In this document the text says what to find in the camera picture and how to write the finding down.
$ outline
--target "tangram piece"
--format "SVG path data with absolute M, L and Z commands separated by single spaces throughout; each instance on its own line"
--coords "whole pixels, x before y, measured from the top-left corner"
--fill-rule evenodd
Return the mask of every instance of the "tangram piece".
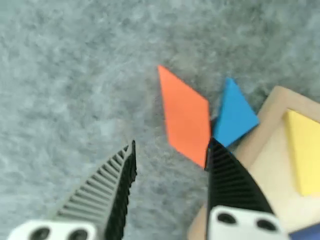
M 214 138 L 225 147 L 259 123 L 259 119 L 232 78 L 225 81 L 219 117 L 213 129 Z
M 319 196 L 320 123 L 293 110 L 285 120 L 297 190 L 303 196 Z
M 169 143 L 204 168 L 210 140 L 209 103 L 163 66 L 158 66 Z
M 290 234 L 292 240 L 319 240 L 320 223 Z

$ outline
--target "wooden board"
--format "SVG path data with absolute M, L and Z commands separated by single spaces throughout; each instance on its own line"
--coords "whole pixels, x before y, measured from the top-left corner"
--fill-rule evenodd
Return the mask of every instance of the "wooden board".
M 268 143 L 269 139 L 273 136 L 273 134 L 277 134 L 279 125 L 282 124 L 283 116 L 287 112 L 287 110 L 293 110 L 296 111 L 299 114 L 302 114 L 318 123 L 320 123 L 320 104 L 312 101 L 311 99 L 296 93 L 290 89 L 276 86 L 272 92 L 270 93 L 269 97 L 264 102 L 263 106 L 261 107 L 258 117 L 260 119 L 260 125 L 258 125 L 253 131 L 251 131 L 240 143 L 237 150 L 235 151 L 235 155 L 237 159 L 250 171 L 250 167 L 253 166 L 254 171 L 258 171 L 258 168 L 254 166 L 254 162 L 258 159 L 259 155 L 261 158 L 263 158 L 263 151 L 265 145 Z M 270 168 L 275 168 L 271 166 L 271 157 L 268 157 L 264 160 L 265 164 L 269 164 Z M 283 167 L 286 166 L 286 161 L 283 161 L 279 164 L 282 164 Z M 286 170 L 283 170 L 286 172 L 286 175 L 288 181 L 288 176 L 291 172 L 291 168 L 286 168 Z M 290 190 L 290 187 L 284 188 L 281 190 L 282 192 L 280 194 L 285 196 L 291 196 L 292 191 Z M 320 205 L 320 199 L 317 198 L 317 200 L 312 200 L 312 204 L 316 202 L 318 205 Z M 295 203 L 299 203 L 298 200 L 293 199 L 292 202 L 290 202 L 291 206 L 295 205 Z M 304 207 L 308 205 L 308 203 L 303 204 L 299 206 L 299 209 L 291 209 L 286 208 L 280 212 L 281 214 L 284 214 L 284 216 L 280 216 L 280 219 L 287 219 L 288 216 L 292 212 L 296 212 L 296 216 L 299 216 L 301 212 L 304 211 Z M 188 239 L 189 240 L 204 240 L 205 239 L 205 227 L 206 227 L 206 211 L 204 210 L 205 206 L 203 206 L 199 212 L 199 214 L 194 219 L 192 225 L 190 226 L 189 232 L 188 232 Z M 303 216 L 306 219 L 304 223 L 300 222 L 299 224 L 297 222 L 289 222 L 285 223 L 286 229 L 288 231 L 291 231 L 293 229 L 298 228 L 304 228 L 305 225 L 309 222 L 312 222 L 310 219 L 313 219 L 313 212 L 309 212 L 308 210 L 305 212 L 305 215 Z
M 298 193 L 284 121 L 280 121 L 249 171 L 287 233 L 320 222 L 320 197 Z

